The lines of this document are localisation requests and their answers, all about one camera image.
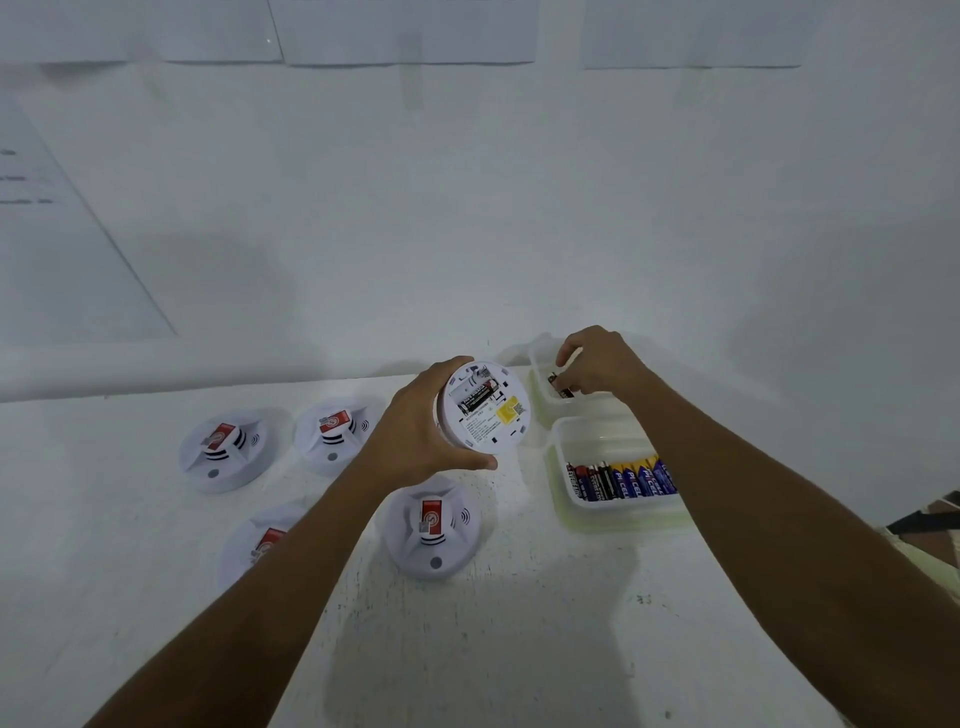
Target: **left hand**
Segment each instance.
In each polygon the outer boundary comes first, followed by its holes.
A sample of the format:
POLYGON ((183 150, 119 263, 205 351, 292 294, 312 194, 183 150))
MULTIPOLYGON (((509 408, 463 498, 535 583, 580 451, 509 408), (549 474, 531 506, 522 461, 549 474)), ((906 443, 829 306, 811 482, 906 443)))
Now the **left hand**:
POLYGON ((496 458, 450 445, 433 419, 433 400, 472 356, 456 356, 420 372, 400 389, 354 463, 370 467, 388 490, 418 485, 439 471, 496 470, 496 458))

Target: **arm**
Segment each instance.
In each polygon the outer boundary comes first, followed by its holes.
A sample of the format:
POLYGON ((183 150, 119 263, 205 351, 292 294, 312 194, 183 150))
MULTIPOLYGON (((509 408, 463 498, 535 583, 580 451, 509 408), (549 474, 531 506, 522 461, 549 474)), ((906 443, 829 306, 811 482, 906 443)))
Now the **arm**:
POLYGON ((434 364, 397 392, 366 446, 320 501, 87 726, 267 725, 383 498, 438 471, 496 468, 491 455, 449 445, 433 422, 434 397, 468 361, 434 364))
POLYGON ((862 726, 952 726, 960 609, 866 523, 734 435, 590 327, 558 389, 609 391, 668 464, 684 504, 767 634, 862 726))

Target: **smoke detector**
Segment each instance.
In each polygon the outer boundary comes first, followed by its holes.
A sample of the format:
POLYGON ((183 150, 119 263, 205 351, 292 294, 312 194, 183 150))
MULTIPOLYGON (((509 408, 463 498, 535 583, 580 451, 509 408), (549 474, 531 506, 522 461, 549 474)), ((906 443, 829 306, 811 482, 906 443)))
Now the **smoke detector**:
POLYGON ((445 579, 480 546, 480 509, 469 492, 442 475, 391 496, 383 541, 397 567, 417 579, 445 579))
POLYGON ((260 511, 237 526, 217 560, 217 591, 222 594, 233 586, 305 513, 301 505, 287 503, 260 511))
POLYGON ((530 398, 517 376, 490 361, 471 361, 437 396, 437 422, 453 445, 496 455, 530 428, 530 398))
POLYGON ((270 426, 249 410, 225 412, 194 427, 180 443, 180 469, 205 493, 246 485, 274 460, 270 426))
POLYGON ((334 477, 364 446, 379 420, 379 410, 369 402, 322 401, 297 419, 294 447, 310 470, 334 477))

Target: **white wall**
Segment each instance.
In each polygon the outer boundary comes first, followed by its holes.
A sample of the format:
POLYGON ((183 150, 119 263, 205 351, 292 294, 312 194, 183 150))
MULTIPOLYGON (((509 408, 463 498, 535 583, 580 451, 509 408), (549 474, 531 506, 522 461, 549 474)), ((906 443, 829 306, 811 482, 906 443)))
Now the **white wall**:
POLYGON ((2 351, 0 396, 513 360, 602 322, 868 516, 955 487, 960 6, 839 0, 781 71, 581 71, 582 17, 542 3, 513 67, 5 70, 180 339, 2 351))

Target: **forearm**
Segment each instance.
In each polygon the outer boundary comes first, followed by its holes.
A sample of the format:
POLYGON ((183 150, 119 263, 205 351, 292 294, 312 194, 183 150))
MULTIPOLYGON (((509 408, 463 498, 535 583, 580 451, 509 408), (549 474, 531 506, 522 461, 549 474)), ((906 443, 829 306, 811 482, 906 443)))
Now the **forearm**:
POLYGON ((359 461, 89 726, 265 726, 386 491, 359 461))
POLYGON ((757 620, 862 725, 940 725, 960 610, 867 524, 643 370, 616 393, 757 620))

